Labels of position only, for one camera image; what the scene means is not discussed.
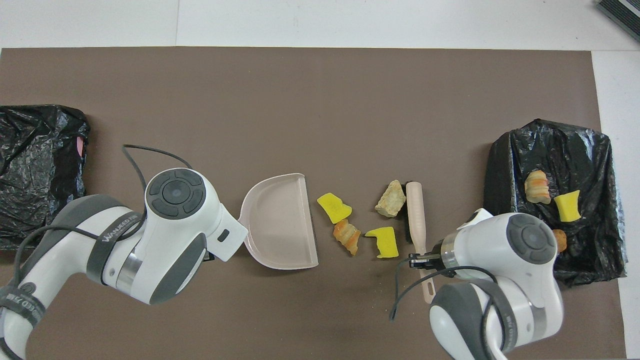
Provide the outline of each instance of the circular button pad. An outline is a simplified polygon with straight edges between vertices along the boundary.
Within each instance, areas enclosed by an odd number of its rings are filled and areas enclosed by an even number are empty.
[[[204,182],[192,170],[180,168],[158,174],[147,187],[147,204],[158,216],[179,220],[198,211],[205,199]]]
[[[513,215],[507,224],[509,245],[528,263],[548,263],[556,256],[556,239],[545,227],[542,220],[532,215]]]

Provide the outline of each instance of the food scrap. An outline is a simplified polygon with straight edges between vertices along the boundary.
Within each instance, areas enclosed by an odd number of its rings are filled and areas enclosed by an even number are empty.
[[[381,215],[392,218],[398,215],[398,211],[403,207],[404,202],[406,202],[406,196],[404,196],[402,186],[398,180],[393,180],[385,190],[385,193],[382,194],[375,209]]]
[[[527,201],[541,202],[543,204],[551,203],[551,196],[549,196],[549,181],[547,175],[542,170],[536,170],[531,172],[524,182],[524,192],[527,196]]]
[[[351,206],[343,203],[342,199],[332,193],[326,193],[320,196],[316,201],[320,206],[322,206],[324,212],[329,215],[329,219],[332,224],[336,224],[340,220],[351,215]]]
[[[580,196],[580,190],[554,197],[560,212],[560,221],[572,222],[582,217],[578,212],[578,196]]]
[[[562,230],[553,230],[556,242],[558,243],[558,252],[566,250],[566,234]]]
[[[398,247],[396,245],[396,233],[394,228],[390,226],[379,227],[371,231],[367,231],[364,236],[377,238],[376,246],[380,251],[378,259],[382,258],[396,258],[398,257]]]
[[[347,219],[340,220],[333,228],[333,236],[335,239],[347,248],[352,256],[358,251],[358,238],[360,234],[360,230],[349,224],[349,220]]]

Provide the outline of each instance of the brush handle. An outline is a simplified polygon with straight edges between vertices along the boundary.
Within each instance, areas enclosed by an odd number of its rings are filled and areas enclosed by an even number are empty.
[[[406,208],[409,219],[409,233],[415,251],[419,254],[427,252],[427,226],[424,218],[424,201],[422,200],[422,184],[412,181],[406,186]],[[419,269],[420,277],[431,273],[425,269]],[[424,301],[430,304],[435,296],[433,279],[422,282],[422,294]]]

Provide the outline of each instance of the black cable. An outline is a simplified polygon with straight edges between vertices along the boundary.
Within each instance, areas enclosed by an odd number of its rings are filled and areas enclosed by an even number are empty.
[[[164,150],[160,150],[160,149],[156,149],[153,147],[148,147],[148,146],[142,146],[142,145],[131,145],[131,144],[124,144],[122,146],[122,149],[125,148],[130,148],[130,149],[141,149],[141,150],[146,150],[146,151],[153,151],[153,152],[159,152],[162,155],[167,155],[167,156],[171,156],[172,158],[178,160],[179,162],[185,164],[188,168],[190,168],[191,170],[193,170],[193,167],[183,158],[181,158],[180,156],[174,155],[170,152],[164,151]]]
[[[145,180],[145,176],[142,174],[142,170],[140,170],[140,167],[138,166],[138,164],[136,163],[135,160],[133,160],[133,157],[131,156],[131,154],[129,154],[129,151],[127,151],[128,149],[140,149],[140,150],[146,150],[146,151],[153,151],[153,152],[158,152],[162,155],[167,155],[170,156],[176,160],[178,160],[179,162],[185,164],[185,166],[187,166],[188,168],[190,168],[191,170],[193,170],[193,167],[191,167],[191,164],[189,164],[185,159],[182,159],[180,156],[174,155],[170,152],[164,151],[164,150],[160,150],[160,149],[156,149],[153,147],[148,147],[148,146],[142,146],[142,145],[131,145],[131,144],[124,144],[122,146],[122,152],[124,153],[124,156],[127,158],[127,160],[129,160],[129,163],[131,163],[131,166],[133,166],[133,169],[136,171],[136,174],[138,175],[138,179],[140,179],[140,183],[142,184],[142,191],[144,192],[145,189],[147,189],[147,180]],[[133,234],[137,233],[138,230],[140,230],[142,228],[142,225],[144,225],[146,219],[147,219],[147,207],[144,206],[143,207],[144,210],[142,211],[142,221],[140,221],[138,223],[138,225],[136,225],[136,227],[132,230],[129,231],[127,234],[124,234],[118,241],[122,241],[124,239],[128,239],[129,237],[131,237]]]
[[[74,233],[78,233],[84,236],[87,236],[89,238],[92,238],[94,240],[98,239],[98,235],[96,234],[92,234],[89,233],[88,231],[82,230],[82,229],[78,229],[77,227],[73,227],[73,226],[65,226],[65,225],[47,225],[47,226],[43,226],[35,231],[33,231],[31,234],[29,234],[29,236],[27,236],[18,246],[18,249],[15,253],[15,259],[13,260],[13,285],[17,288],[20,283],[22,282],[22,274],[20,273],[20,260],[22,259],[22,253],[24,252],[24,249],[27,247],[27,245],[29,245],[29,243],[31,241],[33,241],[33,239],[36,238],[36,236],[38,236],[41,233],[44,233],[45,231],[48,230],[67,230],[67,231],[73,231]]]
[[[398,263],[398,265],[396,266],[396,294],[394,295],[394,296],[395,296],[395,299],[397,299],[397,298],[398,298],[398,288],[400,287],[400,285],[399,285],[399,281],[398,281],[398,275],[399,275],[399,273],[400,273],[400,268],[401,268],[401,267],[402,267],[406,262],[408,262],[409,260],[410,260],[410,258],[406,258],[406,259],[404,259],[404,260],[400,261],[400,262]]]
[[[491,280],[493,282],[498,282],[498,280],[495,278],[495,276],[493,274],[491,274],[489,271],[478,267],[478,266],[454,266],[451,268],[446,268],[443,270],[438,270],[436,272],[433,272],[421,279],[419,279],[418,281],[415,281],[413,284],[409,285],[409,287],[407,287],[407,289],[405,289],[402,294],[400,294],[400,296],[397,296],[397,286],[398,283],[396,281],[396,301],[394,302],[394,305],[391,307],[391,312],[389,313],[389,321],[393,322],[394,319],[396,318],[396,312],[397,312],[397,308],[398,308],[398,303],[400,303],[400,300],[402,300],[402,298],[414,287],[418,286],[420,283],[429,280],[432,277],[436,277],[438,275],[442,275],[442,274],[446,274],[447,272],[452,272],[452,271],[456,271],[456,270],[475,270],[475,271],[479,271],[482,272],[484,274],[486,274],[488,277],[491,278]]]
[[[489,310],[493,306],[493,298],[488,293],[486,294],[489,296],[489,300],[487,301],[486,308],[484,309],[484,312],[482,314],[482,325],[480,326],[480,339],[483,344],[482,348],[484,350],[484,355],[486,356],[486,358],[489,360],[495,360],[495,356],[493,356],[493,352],[489,347],[489,341],[486,339],[486,323],[487,323],[487,320],[489,319]]]

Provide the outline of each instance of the dustpan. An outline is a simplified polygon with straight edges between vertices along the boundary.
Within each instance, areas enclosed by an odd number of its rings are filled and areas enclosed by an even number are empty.
[[[256,184],[244,198],[238,221],[249,230],[244,244],[260,264],[279,270],[318,265],[303,174],[275,176]]]

